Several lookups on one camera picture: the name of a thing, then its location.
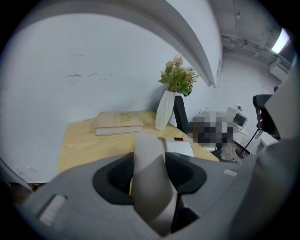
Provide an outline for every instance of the chair backrest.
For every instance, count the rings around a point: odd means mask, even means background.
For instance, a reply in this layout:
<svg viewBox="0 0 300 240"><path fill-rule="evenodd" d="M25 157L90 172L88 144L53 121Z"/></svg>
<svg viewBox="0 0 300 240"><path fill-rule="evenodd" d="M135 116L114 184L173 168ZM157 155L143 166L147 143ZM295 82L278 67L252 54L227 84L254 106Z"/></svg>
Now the chair backrest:
<svg viewBox="0 0 300 240"><path fill-rule="evenodd" d="M188 134L188 118L181 96L175 97L173 110L177 123L177 128L185 134Z"/></svg>

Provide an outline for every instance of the computer screen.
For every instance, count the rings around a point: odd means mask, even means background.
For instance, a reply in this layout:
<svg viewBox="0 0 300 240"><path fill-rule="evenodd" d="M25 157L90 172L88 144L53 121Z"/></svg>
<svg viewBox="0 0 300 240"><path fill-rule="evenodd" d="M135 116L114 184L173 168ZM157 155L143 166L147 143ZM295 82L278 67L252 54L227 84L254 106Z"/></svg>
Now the computer screen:
<svg viewBox="0 0 300 240"><path fill-rule="evenodd" d="M237 123L239 126L243 126L245 123L246 119L239 115L238 113L236 113L236 115L234 116L233 122Z"/></svg>

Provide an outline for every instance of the artificial flower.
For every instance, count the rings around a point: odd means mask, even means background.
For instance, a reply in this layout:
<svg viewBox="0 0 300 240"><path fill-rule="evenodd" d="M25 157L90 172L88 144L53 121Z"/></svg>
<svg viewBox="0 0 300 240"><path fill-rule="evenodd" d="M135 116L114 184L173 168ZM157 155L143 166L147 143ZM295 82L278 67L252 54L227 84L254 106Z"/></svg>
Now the artificial flower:
<svg viewBox="0 0 300 240"><path fill-rule="evenodd" d="M166 64L165 64L166 67L169 67L169 68L172 68L173 66L173 62L172 61L168 61Z"/></svg>
<svg viewBox="0 0 300 240"><path fill-rule="evenodd" d="M192 73L193 70L190 67L187 67L187 68L185 68L185 71L186 71L187 75L189 75Z"/></svg>
<svg viewBox="0 0 300 240"><path fill-rule="evenodd" d="M183 64L182 58L174 58L174 62L178 63L179 65Z"/></svg>

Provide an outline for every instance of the ceiling light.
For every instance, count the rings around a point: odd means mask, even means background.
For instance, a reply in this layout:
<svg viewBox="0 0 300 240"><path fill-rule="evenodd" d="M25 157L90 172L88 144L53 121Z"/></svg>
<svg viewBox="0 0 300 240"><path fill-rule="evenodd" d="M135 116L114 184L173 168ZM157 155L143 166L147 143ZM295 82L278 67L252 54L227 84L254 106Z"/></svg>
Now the ceiling light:
<svg viewBox="0 0 300 240"><path fill-rule="evenodd" d="M272 50L276 53L279 53L281 49L285 46L287 40L289 40L289 36L287 35L286 31L282 29L280 36L277 39L277 42L273 46Z"/></svg>

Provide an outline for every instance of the white wall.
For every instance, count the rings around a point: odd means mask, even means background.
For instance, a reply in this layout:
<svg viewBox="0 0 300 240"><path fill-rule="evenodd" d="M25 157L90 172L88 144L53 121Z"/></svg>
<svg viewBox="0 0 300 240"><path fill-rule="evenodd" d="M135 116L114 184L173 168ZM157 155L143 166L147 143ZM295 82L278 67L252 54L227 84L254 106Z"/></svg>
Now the white wall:
<svg viewBox="0 0 300 240"><path fill-rule="evenodd" d="M155 111L165 90L160 71L176 53L110 16L58 15L26 26L1 56L0 156L27 182L49 181L67 124L99 111ZM199 79L185 97L189 118L212 91Z"/></svg>
<svg viewBox="0 0 300 240"><path fill-rule="evenodd" d="M224 67L220 83L214 90L209 111L226 111L229 106L241 104L243 113L248 116L245 130L250 139L256 131L257 118L252 98L257 94L273 94L274 87L281 82L264 65L236 54L224 54Z"/></svg>

